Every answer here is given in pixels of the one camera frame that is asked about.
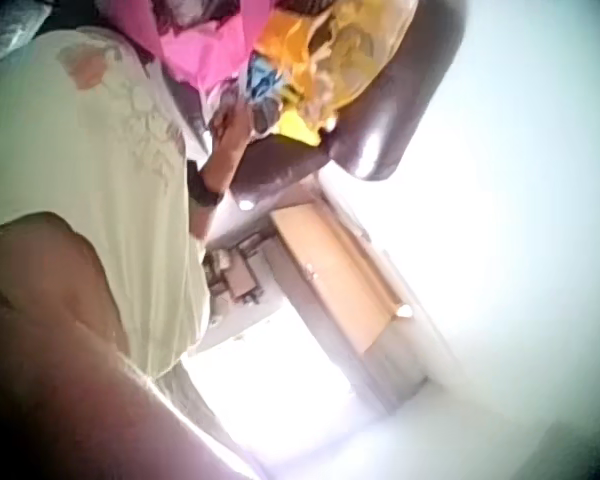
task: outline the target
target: hand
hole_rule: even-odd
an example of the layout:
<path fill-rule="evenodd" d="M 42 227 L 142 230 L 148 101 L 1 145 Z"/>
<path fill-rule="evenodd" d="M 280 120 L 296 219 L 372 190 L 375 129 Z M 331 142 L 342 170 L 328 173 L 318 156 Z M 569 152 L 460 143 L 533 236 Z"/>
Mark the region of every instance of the hand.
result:
<path fill-rule="evenodd" d="M 238 97 L 236 103 L 221 106 L 216 111 L 209 128 L 214 151 L 221 150 L 232 157 L 242 157 L 253 131 L 251 106 L 243 97 Z"/>

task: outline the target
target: person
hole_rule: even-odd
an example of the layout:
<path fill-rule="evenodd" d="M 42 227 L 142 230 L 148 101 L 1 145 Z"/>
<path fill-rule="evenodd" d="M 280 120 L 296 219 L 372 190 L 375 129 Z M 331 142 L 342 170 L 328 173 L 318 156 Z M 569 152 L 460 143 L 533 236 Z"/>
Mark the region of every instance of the person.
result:
<path fill-rule="evenodd" d="M 151 381 L 204 332 L 204 240 L 251 130 L 242 99 L 214 118 L 196 202 L 180 129 L 128 44 L 55 31 L 0 62 L 0 448 L 21 447 L 15 464 L 253 476 Z"/>

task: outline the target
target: brown leather chair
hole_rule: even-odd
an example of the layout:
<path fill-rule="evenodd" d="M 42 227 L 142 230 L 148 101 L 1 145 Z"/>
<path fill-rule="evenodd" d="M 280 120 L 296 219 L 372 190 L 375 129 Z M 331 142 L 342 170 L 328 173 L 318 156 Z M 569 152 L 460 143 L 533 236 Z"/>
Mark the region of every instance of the brown leather chair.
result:
<path fill-rule="evenodd" d="M 464 34 L 463 0 L 420 0 L 393 59 L 367 90 L 340 112 L 319 147 L 271 135 L 247 149 L 231 186 L 238 200 L 257 203 L 330 160 L 362 180 L 384 180 L 398 167 Z M 373 135 L 369 158 L 365 145 Z"/>

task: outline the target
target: pink fabric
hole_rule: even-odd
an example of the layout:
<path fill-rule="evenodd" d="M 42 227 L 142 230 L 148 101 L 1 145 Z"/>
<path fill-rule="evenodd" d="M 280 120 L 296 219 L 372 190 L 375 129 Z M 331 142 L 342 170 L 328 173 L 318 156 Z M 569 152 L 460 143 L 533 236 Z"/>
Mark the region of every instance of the pink fabric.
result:
<path fill-rule="evenodd" d="M 222 26 L 217 22 L 160 37 L 151 0 L 106 0 L 103 13 L 142 47 L 164 61 L 177 80 L 202 91 L 230 77 L 249 59 L 262 32 L 271 0 L 241 0 L 240 13 Z"/>

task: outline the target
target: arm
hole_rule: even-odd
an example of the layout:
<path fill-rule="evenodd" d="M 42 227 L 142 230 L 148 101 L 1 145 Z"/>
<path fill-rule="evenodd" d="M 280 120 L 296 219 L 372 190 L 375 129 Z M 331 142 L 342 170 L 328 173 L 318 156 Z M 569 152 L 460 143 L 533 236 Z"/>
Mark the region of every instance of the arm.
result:
<path fill-rule="evenodd" d="M 35 217 L 0 228 L 2 437 L 44 478 L 243 478 L 94 332 L 83 316 L 115 306 L 83 310 L 98 294 L 79 239 Z"/>
<path fill-rule="evenodd" d="M 249 143 L 252 123 L 251 108 L 242 98 L 229 109 L 219 110 L 212 119 L 213 153 L 200 171 L 208 190 L 224 194 L 229 189 Z M 189 200 L 189 231 L 194 237 L 206 239 L 215 210 Z"/>

